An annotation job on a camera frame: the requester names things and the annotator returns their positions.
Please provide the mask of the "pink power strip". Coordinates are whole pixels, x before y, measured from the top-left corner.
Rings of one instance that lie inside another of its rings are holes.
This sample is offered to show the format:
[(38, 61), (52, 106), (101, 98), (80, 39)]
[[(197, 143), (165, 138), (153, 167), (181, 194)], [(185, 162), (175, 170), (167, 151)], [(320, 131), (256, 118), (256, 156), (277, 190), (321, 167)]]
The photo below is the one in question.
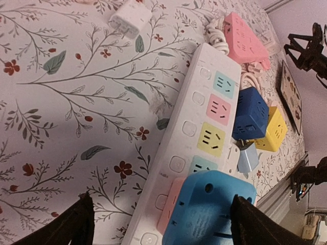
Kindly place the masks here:
[(247, 23), (235, 12), (227, 15), (224, 22), (228, 56), (239, 64), (259, 62), (268, 69), (269, 53)]

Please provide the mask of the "light blue plug adapter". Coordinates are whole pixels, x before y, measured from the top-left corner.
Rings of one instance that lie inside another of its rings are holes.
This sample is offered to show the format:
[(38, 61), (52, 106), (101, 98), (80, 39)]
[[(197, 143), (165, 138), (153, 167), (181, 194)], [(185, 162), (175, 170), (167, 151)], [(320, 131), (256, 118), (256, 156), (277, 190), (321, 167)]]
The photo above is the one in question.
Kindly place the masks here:
[(255, 143), (240, 140), (238, 141), (237, 146), (240, 150), (238, 171), (242, 174), (248, 174), (252, 172), (259, 164)]

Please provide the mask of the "dark blue cube adapter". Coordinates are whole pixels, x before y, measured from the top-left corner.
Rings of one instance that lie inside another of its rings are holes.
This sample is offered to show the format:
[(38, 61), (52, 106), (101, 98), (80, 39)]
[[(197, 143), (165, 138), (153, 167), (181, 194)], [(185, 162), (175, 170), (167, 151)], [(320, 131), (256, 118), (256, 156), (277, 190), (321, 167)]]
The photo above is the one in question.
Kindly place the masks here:
[(240, 90), (233, 139), (252, 140), (265, 137), (268, 116), (269, 107), (255, 87)]

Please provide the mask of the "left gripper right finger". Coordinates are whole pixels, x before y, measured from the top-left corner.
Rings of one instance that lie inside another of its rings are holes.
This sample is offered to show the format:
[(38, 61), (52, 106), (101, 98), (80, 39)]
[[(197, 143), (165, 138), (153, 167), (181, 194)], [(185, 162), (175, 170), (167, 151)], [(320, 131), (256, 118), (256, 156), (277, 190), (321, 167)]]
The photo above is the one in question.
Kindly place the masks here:
[(301, 245), (307, 242), (281, 227), (244, 197), (234, 196), (230, 207), (231, 233), (234, 244)]

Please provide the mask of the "small pink plug adapter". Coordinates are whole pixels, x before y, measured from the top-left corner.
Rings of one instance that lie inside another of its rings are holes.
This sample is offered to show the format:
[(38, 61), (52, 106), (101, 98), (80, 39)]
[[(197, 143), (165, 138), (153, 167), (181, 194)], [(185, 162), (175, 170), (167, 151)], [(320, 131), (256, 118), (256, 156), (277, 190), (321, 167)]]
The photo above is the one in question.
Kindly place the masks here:
[(270, 60), (265, 59), (260, 62), (251, 62), (247, 66), (247, 70), (249, 73), (254, 75), (256, 78), (261, 77), (264, 72), (268, 71), (270, 69)]

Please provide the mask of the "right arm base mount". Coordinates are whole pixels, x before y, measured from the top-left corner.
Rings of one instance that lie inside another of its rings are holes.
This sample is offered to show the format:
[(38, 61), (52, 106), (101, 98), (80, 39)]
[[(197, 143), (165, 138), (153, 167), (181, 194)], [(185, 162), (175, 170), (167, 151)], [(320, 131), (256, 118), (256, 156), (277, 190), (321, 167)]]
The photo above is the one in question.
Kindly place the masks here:
[(296, 201), (300, 201), (305, 194), (301, 189), (302, 184), (319, 185), (326, 182), (326, 157), (323, 157), (317, 166), (300, 165), (291, 175), (290, 187), (296, 192)]

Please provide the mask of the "cyan cube adapter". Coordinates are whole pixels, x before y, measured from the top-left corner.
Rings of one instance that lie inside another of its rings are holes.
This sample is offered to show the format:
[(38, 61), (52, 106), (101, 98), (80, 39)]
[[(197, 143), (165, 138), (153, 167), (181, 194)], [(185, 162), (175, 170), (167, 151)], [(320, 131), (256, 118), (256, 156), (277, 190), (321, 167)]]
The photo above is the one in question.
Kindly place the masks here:
[(162, 244), (232, 244), (230, 207), (234, 196), (251, 204), (255, 187), (218, 170), (203, 170), (184, 181)]

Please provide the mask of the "yellow cube adapter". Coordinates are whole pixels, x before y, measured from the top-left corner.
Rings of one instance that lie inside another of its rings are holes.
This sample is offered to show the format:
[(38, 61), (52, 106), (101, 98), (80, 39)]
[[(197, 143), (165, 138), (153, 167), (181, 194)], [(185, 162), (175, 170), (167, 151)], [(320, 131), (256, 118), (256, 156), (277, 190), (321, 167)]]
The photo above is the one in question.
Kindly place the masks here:
[(268, 125), (263, 138), (254, 139), (255, 147), (259, 150), (277, 152), (288, 131), (287, 125), (277, 106), (269, 107)]

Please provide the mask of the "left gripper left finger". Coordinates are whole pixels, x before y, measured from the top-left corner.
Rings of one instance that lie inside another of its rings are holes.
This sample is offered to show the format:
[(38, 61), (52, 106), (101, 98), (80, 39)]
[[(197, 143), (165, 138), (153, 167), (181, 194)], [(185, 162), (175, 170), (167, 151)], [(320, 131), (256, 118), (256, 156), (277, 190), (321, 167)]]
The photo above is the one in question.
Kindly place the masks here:
[(92, 244), (95, 232), (94, 204), (88, 192), (52, 222), (14, 244)]

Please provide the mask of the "white power strip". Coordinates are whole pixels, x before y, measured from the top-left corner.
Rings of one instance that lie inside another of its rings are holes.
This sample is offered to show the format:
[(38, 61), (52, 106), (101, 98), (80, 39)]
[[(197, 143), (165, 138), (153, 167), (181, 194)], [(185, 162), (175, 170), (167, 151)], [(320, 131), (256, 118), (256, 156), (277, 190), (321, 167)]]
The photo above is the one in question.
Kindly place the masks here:
[(196, 49), (123, 244), (161, 244), (157, 223), (176, 178), (226, 173), (240, 75), (240, 65), (211, 45)]

